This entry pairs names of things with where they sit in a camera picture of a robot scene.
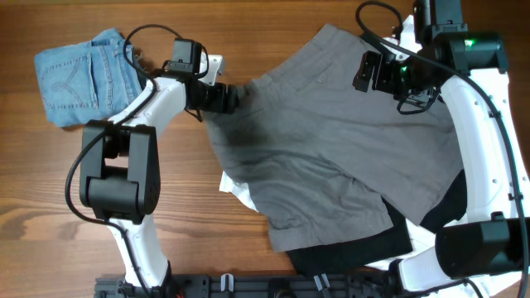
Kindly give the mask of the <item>grey shorts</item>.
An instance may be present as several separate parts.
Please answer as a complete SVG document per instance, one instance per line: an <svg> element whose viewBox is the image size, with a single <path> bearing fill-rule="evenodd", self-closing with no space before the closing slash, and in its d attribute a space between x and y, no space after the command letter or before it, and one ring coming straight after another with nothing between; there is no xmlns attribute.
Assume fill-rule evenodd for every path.
<svg viewBox="0 0 530 298"><path fill-rule="evenodd" d="M463 168L447 107L401 115L353 79L369 45L327 24L296 54L238 88L231 114L207 113L224 172L245 184L277 252L419 224Z"/></svg>

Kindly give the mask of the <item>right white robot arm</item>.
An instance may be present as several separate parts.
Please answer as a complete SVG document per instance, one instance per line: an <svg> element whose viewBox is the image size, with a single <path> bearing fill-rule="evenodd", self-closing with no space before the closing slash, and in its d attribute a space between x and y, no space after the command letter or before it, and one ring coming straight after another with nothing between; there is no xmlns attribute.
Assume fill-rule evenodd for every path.
<svg viewBox="0 0 530 298"><path fill-rule="evenodd" d="M387 41L370 30L372 46L354 77L359 91L391 94L413 114L443 101L455 126L465 169L466 222L445 227L432 248L395 261L388 292L427 296L476 276L519 272L529 278L529 178L508 102L508 58L497 33L473 32L457 1L417 1L413 28Z"/></svg>

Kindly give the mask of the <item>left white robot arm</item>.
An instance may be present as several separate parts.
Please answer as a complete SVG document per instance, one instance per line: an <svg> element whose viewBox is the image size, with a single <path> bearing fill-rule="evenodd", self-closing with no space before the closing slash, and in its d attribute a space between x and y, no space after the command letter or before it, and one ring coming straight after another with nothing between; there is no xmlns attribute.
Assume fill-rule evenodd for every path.
<svg viewBox="0 0 530 298"><path fill-rule="evenodd" d="M94 293L117 297L177 297L181 285L161 249L154 210L161 195L158 140L183 112L233 111L231 85L217 82L224 57L168 60L122 112L92 120L71 170L79 172L79 200L94 213L89 221L112 233L125 273L100 278Z"/></svg>

